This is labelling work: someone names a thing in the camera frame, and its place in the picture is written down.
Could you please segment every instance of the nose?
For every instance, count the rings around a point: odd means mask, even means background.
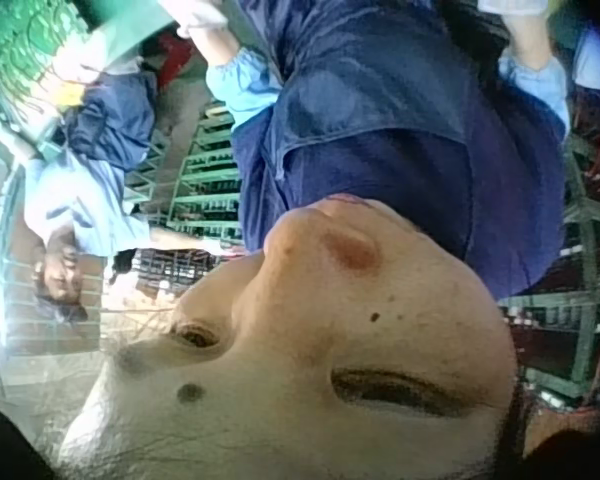
[[[296,372],[326,378],[331,352],[346,337],[344,311],[364,301],[365,285],[379,273],[379,248],[347,221],[350,207],[282,217],[267,238],[258,276],[236,305],[245,345]]]

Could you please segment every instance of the eye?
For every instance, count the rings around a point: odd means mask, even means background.
[[[408,407],[436,417],[460,416],[465,406],[428,383],[376,370],[340,370],[331,376],[336,395],[347,403]]]
[[[171,329],[171,334],[176,335],[196,348],[210,348],[220,342],[216,334],[199,325],[174,326]]]

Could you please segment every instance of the worker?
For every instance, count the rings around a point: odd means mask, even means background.
[[[561,244],[566,76],[544,18],[503,19],[487,94],[426,2],[242,1],[280,78],[219,2],[161,3],[235,117],[253,253],[111,359],[67,475],[510,473],[516,361],[494,297]]]
[[[150,227],[145,216],[124,213],[125,174],[146,159],[155,118],[155,76],[140,70],[134,53],[102,73],[83,104],[64,115],[66,144],[53,162],[0,121],[0,141],[26,170],[25,222],[43,242],[42,255],[34,254],[37,306],[61,323],[87,319],[80,254],[109,258],[135,248],[231,254],[218,240]]]

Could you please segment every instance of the red object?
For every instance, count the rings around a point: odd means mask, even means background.
[[[158,42],[167,52],[167,59],[158,72],[158,90],[164,90],[191,60],[196,48],[190,40],[184,40],[165,32]]]

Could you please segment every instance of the white glove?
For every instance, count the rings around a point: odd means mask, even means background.
[[[36,149],[24,138],[0,121],[0,143],[14,156],[17,164],[26,165],[37,154]]]
[[[0,121],[0,143],[11,151],[16,140],[16,133]]]
[[[222,0],[158,0],[158,3],[180,24],[178,35],[182,38],[190,36],[189,30],[213,30],[229,23],[219,8]]]
[[[549,0],[478,0],[478,10],[496,15],[540,15]]]

